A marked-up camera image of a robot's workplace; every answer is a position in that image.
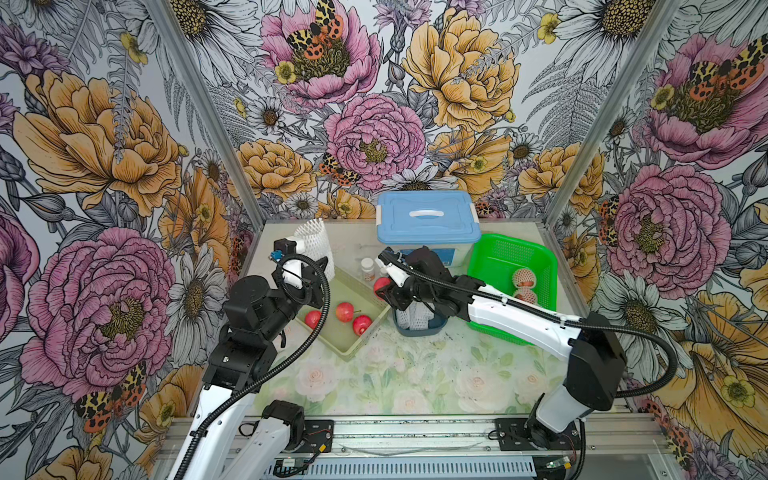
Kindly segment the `white foam net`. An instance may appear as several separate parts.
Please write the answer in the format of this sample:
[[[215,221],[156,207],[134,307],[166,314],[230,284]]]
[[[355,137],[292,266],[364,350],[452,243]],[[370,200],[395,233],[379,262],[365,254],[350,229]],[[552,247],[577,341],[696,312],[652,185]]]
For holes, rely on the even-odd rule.
[[[304,254],[317,262],[323,258],[327,260],[324,273],[328,281],[332,281],[335,276],[335,265],[324,221],[317,218],[300,225],[293,237],[298,242],[297,251],[300,254]]]
[[[430,328],[434,312],[428,304],[412,303],[406,310],[396,310],[396,324],[404,330],[422,331]]]

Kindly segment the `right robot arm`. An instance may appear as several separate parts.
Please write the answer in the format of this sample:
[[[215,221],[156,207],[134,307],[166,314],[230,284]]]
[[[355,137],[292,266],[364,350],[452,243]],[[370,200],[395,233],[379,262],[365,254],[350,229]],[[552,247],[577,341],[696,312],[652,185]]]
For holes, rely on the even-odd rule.
[[[548,448],[578,419],[608,411],[618,396],[626,355],[609,322],[554,312],[505,294],[468,275],[454,275],[429,248],[407,255],[385,248],[377,257],[389,284],[376,294],[398,311],[421,304],[485,333],[516,337],[565,362],[562,384],[542,394],[523,426],[527,442]]]

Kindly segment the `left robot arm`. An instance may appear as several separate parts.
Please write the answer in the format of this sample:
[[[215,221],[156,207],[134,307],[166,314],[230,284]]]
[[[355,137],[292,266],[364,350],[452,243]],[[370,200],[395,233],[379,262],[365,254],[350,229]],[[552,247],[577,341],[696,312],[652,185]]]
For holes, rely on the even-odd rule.
[[[250,439],[227,458],[235,434],[261,388],[298,360],[315,342],[314,329],[283,361],[275,342],[305,306],[326,318],[331,306],[331,256],[312,259],[273,252],[273,278],[249,275],[231,288],[224,305],[227,322],[208,367],[193,423],[169,474],[172,479],[259,479],[276,457],[304,441],[302,407],[274,401],[258,419]]]

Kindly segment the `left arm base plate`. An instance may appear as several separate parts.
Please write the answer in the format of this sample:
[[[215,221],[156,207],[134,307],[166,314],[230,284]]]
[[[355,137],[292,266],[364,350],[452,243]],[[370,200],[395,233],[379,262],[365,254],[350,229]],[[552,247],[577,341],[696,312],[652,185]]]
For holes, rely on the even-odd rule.
[[[238,427],[243,437],[256,438],[265,446],[284,446],[283,453],[316,453],[332,449],[335,422],[309,419],[289,424],[278,418],[246,421]]]

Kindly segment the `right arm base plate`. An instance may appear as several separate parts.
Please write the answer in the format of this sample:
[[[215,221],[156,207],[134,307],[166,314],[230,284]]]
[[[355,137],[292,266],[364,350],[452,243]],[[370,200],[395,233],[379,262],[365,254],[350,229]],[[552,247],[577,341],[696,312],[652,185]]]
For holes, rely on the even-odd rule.
[[[582,446],[579,428],[571,423],[563,432],[551,430],[522,416],[494,420],[494,438],[502,451],[575,451]]]

